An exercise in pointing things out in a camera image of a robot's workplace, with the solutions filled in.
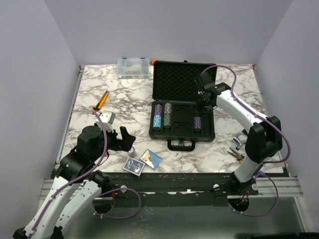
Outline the blue tan 10 chip stack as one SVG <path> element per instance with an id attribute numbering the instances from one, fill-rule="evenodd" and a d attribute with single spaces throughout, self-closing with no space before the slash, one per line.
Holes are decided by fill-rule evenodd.
<path id="1" fill-rule="evenodd" d="M 132 146 L 131 149 L 128 151 L 128 156 L 134 158 L 134 157 L 136 157 L 136 155 L 137 155 L 136 150 Z"/>

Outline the purple 500 chip stack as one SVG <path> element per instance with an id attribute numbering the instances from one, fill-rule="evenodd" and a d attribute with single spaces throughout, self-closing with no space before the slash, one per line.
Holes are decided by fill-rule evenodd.
<path id="1" fill-rule="evenodd" d="M 194 122 L 194 130 L 201 131 L 201 117 L 195 116 L 193 118 L 193 122 Z"/>

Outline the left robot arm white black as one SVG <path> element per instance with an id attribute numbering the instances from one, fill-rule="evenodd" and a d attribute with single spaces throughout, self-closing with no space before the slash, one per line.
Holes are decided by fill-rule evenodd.
<path id="1" fill-rule="evenodd" d="M 103 132 L 96 124 L 82 129 L 76 146 L 61 159 L 55 177 L 39 211 L 24 228 L 14 232 L 15 239 L 61 239 L 70 223 L 97 196 L 110 193 L 110 177 L 97 170 L 95 161 L 109 150 L 128 152 L 135 136 L 120 128 L 117 133 Z"/>

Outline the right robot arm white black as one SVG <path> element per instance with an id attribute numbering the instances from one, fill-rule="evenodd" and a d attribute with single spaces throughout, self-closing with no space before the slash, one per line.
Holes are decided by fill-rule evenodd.
<path id="1" fill-rule="evenodd" d="M 272 157 L 283 147 L 279 134 L 281 122 L 276 117 L 259 113 L 241 100 L 225 83 L 216 84 L 205 72 L 195 79 L 198 89 L 196 110 L 199 113 L 219 107 L 235 118 L 248 132 L 245 153 L 240 166 L 231 173 L 230 191 L 241 195 L 247 190 L 247 182 L 262 167 L 265 159 Z"/>

